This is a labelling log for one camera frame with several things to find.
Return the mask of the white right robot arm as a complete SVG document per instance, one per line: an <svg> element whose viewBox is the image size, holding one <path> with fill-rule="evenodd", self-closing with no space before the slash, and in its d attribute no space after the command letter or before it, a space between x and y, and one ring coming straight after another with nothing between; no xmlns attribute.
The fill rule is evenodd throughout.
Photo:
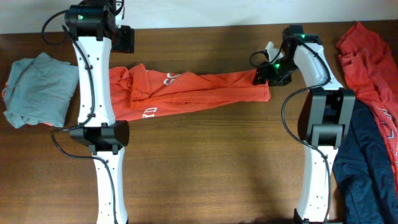
<svg viewBox="0 0 398 224"><path fill-rule="evenodd" d="M253 85L284 86L299 70L306 92L297 121L297 134L288 134L303 145L305 153L302 193L294 210L294 223L328 223L331 208L331 172L338 149L346 139L353 114L354 92L344 88L328 65L318 35L307 34L301 25L282 32L279 49L269 42L261 51L266 61L256 65Z"/></svg>

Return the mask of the orange printed t-shirt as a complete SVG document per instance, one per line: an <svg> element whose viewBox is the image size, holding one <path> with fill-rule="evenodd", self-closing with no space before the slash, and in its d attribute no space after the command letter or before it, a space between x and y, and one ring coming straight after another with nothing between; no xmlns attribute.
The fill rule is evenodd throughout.
<svg viewBox="0 0 398 224"><path fill-rule="evenodd" d="M197 75L164 73L143 64L109 71L111 102L116 119L138 119L208 110L245 102L267 102L268 84L253 85L255 70Z"/></svg>

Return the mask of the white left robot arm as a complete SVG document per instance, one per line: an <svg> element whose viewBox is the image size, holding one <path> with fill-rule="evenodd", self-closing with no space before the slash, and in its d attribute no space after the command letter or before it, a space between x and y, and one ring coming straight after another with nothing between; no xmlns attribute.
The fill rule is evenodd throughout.
<svg viewBox="0 0 398 224"><path fill-rule="evenodd" d="M97 223L127 223L123 197L123 157L129 142L127 121L111 104L109 58L112 50L132 53L134 31L122 26L123 1L82 1L65 14L79 71L78 126L70 137L86 146L96 169Z"/></svg>

